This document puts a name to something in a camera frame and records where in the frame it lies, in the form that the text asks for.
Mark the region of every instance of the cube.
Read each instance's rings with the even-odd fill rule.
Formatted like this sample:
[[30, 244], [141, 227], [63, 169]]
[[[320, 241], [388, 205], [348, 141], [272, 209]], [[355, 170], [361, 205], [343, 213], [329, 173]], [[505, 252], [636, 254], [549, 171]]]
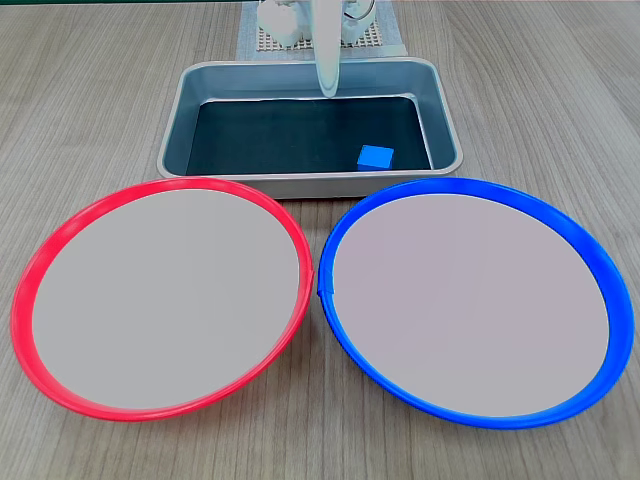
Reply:
[[358, 158], [358, 170], [361, 172], [391, 169], [393, 148], [365, 145]]

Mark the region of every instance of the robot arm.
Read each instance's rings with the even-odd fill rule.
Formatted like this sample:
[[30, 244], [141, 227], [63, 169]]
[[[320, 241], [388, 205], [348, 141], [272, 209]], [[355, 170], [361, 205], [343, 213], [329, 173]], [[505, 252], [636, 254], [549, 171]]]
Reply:
[[341, 42], [354, 43], [375, 19], [375, 0], [265, 0], [258, 24], [284, 47], [311, 39], [318, 82], [333, 97], [340, 77]]

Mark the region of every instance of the metal tray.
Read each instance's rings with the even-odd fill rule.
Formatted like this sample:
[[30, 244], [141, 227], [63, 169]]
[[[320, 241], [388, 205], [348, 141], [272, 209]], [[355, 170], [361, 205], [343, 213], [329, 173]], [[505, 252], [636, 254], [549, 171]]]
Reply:
[[[446, 175], [460, 166], [462, 152], [434, 65], [409, 57], [343, 60], [336, 98], [375, 97], [413, 101], [430, 168], [216, 177], [250, 185], [277, 199], [363, 197], [399, 182]], [[314, 62], [207, 62], [188, 68], [180, 78], [162, 140], [157, 162], [160, 174], [187, 176], [202, 105], [283, 99], [322, 99]]]

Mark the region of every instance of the black tray bottom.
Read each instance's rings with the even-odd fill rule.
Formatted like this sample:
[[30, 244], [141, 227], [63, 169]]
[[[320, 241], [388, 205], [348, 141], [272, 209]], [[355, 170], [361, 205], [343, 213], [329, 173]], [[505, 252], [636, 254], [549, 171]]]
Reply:
[[428, 170], [408, 98], [211, 102], [200, 107], [187, 175], [354, 172], [364, 145], [393, 170]]

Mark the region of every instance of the wooden table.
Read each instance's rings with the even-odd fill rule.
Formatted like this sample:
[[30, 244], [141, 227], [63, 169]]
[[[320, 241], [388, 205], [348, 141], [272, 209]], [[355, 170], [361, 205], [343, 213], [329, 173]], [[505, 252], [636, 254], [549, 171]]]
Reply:
[[[640, 311], [640, 4], [395, 5], [411, 55], [435, 63], [465, 160], [458, 175], [522, 189], [610, 252]], [[637, 479], [636, 346], [615, 389], [575, 419], [494, 432], [384, 393], [342, 352], [313, 298], [286, 353], [198, 413], [113, 424], [68, 413], [23, 375], [9, 309], [65, 219], [158, 177], [180, 73], [232, 60], [239, 4], [0, 7], [0, 478]], [[317, 262], [353, 204], [289, 202]]]

